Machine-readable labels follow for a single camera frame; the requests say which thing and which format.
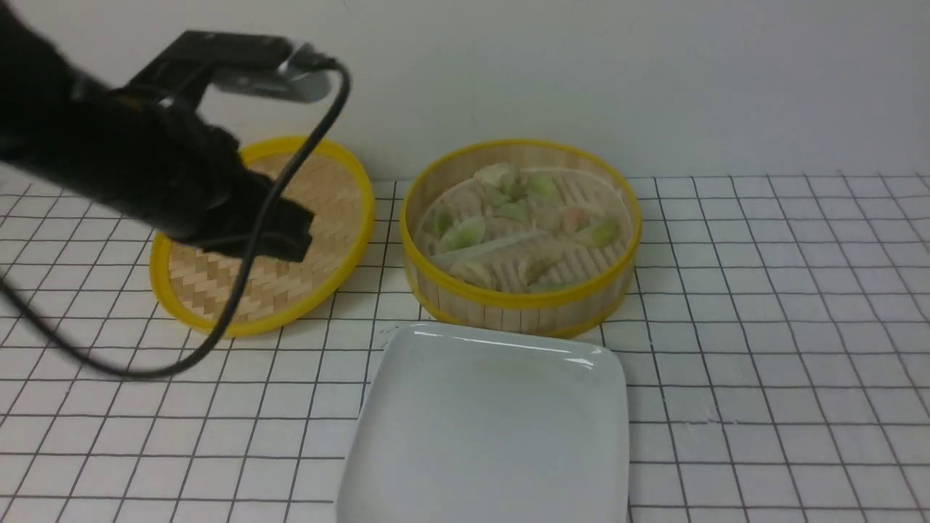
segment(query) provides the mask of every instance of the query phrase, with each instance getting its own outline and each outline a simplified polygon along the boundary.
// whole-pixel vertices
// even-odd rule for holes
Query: steamer basket
[[[414,243],[423,217],[447,190],[478,169],[499,163],[582,171],[606,181],[618,191],[622,202],[620,236],[625,248],[594,278],[557,292],[500,292],[466,284],[441,271]],[[407,282],[433,317],[446,323],[557,338],[575,337],[617,310],[633,278],[633,259],[642,229],[636,197],[618,172],[580,150],[529,140],[479,143],[441,158],[413,182],[401,206],[400,220]]]

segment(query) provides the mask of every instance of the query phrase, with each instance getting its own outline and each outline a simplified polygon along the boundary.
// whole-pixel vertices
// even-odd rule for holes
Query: square plate
[[[616,523],[626,382],[604,347],[446,324],[388,345],[339,488],[339,523]]]

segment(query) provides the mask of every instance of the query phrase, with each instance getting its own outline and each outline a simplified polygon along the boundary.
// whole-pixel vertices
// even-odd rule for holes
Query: white wall
[[[927,0],[13,0],[126,81],[187,28],[312,41],[354,71],[331,138],[379,178],[537,137],[631,176],[930,172]],[[211,94],[244,141],[323,111]]]

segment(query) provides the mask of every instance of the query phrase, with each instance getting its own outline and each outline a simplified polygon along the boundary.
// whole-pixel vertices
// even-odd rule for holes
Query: white tiled surface
[[[930,517],[927,179],[631,182],[637,285],[582,337],[628,374],[631,521]],[[400,268],[404,189],[376,184],[375,237],[334,299],[168,382],[78,369],[0,304],[0,519],[332,523],[382,350],[429,319]],[[202,340],[148,291],[150,234],[0,185],[10,279],[96,354],[147,366]]]

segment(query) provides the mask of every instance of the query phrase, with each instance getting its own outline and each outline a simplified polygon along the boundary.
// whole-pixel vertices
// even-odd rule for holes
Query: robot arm
[[[277,36],[188,31],[127,86],[75,70],[0,0],[0,161],[143,221],[181,243],[242,257],[272,187],[196,108],[209,85],[318,101],[323,57]],[[259,254],[303,260],[308,209],[281,199]]]

